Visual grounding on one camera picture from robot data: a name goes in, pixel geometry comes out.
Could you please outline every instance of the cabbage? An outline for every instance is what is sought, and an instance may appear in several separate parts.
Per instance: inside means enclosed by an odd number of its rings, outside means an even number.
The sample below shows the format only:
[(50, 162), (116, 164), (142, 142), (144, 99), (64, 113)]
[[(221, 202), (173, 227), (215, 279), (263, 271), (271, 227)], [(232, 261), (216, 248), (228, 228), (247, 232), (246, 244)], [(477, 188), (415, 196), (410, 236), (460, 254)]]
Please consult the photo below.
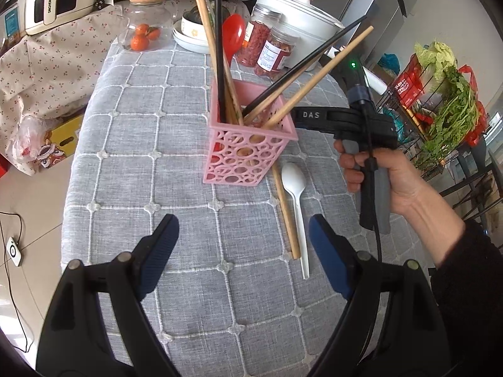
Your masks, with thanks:
[(448, 84), (443, 83), (449, 67), (456, 67), (457, 62), (452, 50), (443, 42), (433, 41), (428, 48), (416, 42), (414, 45), (417, 60), (423, 68), (420, 77), (425, 93), (444, 93)]

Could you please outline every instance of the gray tablecloth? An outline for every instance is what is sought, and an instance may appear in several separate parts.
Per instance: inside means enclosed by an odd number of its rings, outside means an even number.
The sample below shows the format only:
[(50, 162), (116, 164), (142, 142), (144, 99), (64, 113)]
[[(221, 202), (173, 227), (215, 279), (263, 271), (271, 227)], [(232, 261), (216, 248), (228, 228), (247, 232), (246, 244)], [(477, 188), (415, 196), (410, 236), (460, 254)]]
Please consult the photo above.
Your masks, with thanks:
[[(232, 64), (235, 79), (267, 83)], [(311, 77), (304, 73), (291, 96)], [(132, 250), (162, 217), (175, 214), (180, 238), (154, 293), (143, 301), (155, 333), (183, 376), (301, 376), (323, 350), (345, 301), (331, 289), (309, 245), (302, 279), (271, 175), (257, 187), (202, 182), (207, 152), (209, 58), (174, 42), (164, 51), (112, 45), (87, 107), (72, 165), (62, 230), (62, 265), (113, 259)], [(301, 105), (341, 106), (326, 77)], [(307, 177), (304, 218), (323, 213), (357, 248), (375, 253), (358, 225), (333, 139), (299, 129), (280, 161)], [(417, 258), (421, 244), (402, 217), (382, 237), (386, 262)], [(100, 296), (114, 353), (128, 361), (108, 296)], [(382, 320), (381, 309), (378, 322)]]

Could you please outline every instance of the cable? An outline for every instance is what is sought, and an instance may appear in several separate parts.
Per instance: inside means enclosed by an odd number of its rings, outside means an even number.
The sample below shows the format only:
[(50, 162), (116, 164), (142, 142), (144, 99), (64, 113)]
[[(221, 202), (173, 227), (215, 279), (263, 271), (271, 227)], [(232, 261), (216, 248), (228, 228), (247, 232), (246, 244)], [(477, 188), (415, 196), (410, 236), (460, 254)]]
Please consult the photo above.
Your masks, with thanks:
[[(376, 246), (377, 246), (377, 260), (379, 263), (382, 263), (382, 247), (381, 247), (381, 236), (379, 234), (379, 224), (377, 221), (377, 212), (376, 212), (376, 204), (375, 204), (375, 176), (374, 172), (377, 170), (378, 165), (377, 165), (377, 159), (374, 157), (374, 149), (372, 146), (372, 135), (370, 133), (370, 120), (369, 120), (369, 115), (367, 112), (366, 107), (362, 107), (362, 113), (363, 117), (365, 118), (365, 128), (367, 130), (367, 147), (368, 147), (368, 152), (369, 152), (369, 158), (365, 160), (365, 168), (368, 171), (368, 180), (369, 186), (370, 186), (370, 202), (372, 203), (372, 215), (373, 215), (373, 221), (374, 221), (374, 233), (376, 236)], [(372, 338), (372, 334), (374, 332), (374, 326), (377, 318), (377, 313), (376, 316), (374, 317), (372, 324), (369, 328), (369, 333), (367, 335), (367, 340), (365, 341), (365, 345), (363, 346), (363, 349), (360, 353), (361, 358), (365, 355), (365, 352), (367, 351), (367, 348), (369, 347), (370, 340)]]
[[(23, 220), (21, 219), (21, 216), (17, 214), (16, 212), (3, 212), (0, 211), (0, 214), (6, 215), (6, 216), (17, 216), (19, 218), (19, 238), (18, 240), (21, 240), (21, 235), (23, 233)], [(14, 297), (12, 296), (12, 287), (11, 287), (11, 277), (8, 274), (7, 270), (7, 244), (5, 243), (5, 237), (3, 236), (3, 228), (2, 228), (2, 222), (0, 221), (0, 233), (2, 233), (2, 241), (3, 241), (3, 265), (5, 267), (5, 273), (7, 275), (7, 283), (8, 283), (8, 293), (11, 296), (11, 301), (12, 305), (14, 306), (14, 309), (16, 310), (16, 316), (18, 318), (19, 325), (21, 326), (21, 330), (23, 331), (23, 334), (25, 336), (25, 349), (21, 349), (18, 346), (13, 346), (14, 349), (22, 351), (22, 353), (28, 353), (31, 349), (31, 346), (33, 344), (34, 339), (32, 339), (30, 346), (28, 346), (28, 336), (26, 336), (25, 329), (23, 327), (23, 324), (21, 323), (21, 319), (19, 318), (19, 310), (18, 307), (16, 306), (16, 302), (14, 302)]]

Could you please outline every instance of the jar of goji berries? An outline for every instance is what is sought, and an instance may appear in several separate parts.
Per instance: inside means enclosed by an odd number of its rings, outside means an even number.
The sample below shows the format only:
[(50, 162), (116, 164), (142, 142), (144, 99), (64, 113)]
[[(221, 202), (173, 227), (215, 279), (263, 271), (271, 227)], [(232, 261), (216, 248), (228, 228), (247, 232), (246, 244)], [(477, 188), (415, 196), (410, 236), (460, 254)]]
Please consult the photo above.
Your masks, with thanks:
[(273, 27), (253, 68), (255, 74), (274, 78), (284, 68), (298, 39), (290, 29)]
[(271, 28), (278, 24), (281, 16), (280, 12), (273, 11), (265, 5), (255, 5), (251, 12), (251, 21), (246, 26), (243, 46), (236, 54), (239, 63), (247, 67), (254, 67), (257, 64)]

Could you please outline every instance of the red plastic spoon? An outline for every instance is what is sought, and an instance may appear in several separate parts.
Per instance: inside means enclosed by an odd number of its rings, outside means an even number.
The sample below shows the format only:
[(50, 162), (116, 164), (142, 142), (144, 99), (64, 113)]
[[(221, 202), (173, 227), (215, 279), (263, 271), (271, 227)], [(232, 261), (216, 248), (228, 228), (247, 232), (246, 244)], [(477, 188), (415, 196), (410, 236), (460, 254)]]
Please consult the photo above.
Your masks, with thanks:
[(239, 14), (233, 14), (222, 24), (222, 43), (227, 62), (230, 65), (234, 54), (240, 50), (245, 39), (245, 20)]

